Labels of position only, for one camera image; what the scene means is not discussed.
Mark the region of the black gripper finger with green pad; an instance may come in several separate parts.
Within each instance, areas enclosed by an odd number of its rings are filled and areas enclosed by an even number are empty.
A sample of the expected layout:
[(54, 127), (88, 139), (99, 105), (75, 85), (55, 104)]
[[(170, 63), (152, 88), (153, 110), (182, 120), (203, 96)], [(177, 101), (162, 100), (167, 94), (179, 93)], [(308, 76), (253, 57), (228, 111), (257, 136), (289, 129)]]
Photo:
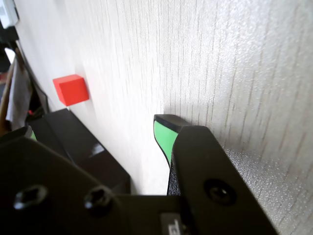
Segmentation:
[(28, 133), (0, 139), (1, 234), (128, 234), (110, 190)]
[(277, 233), (209, 128), (170, 114), (154, 116), (154, 137), (175, 173), (198, 235)]

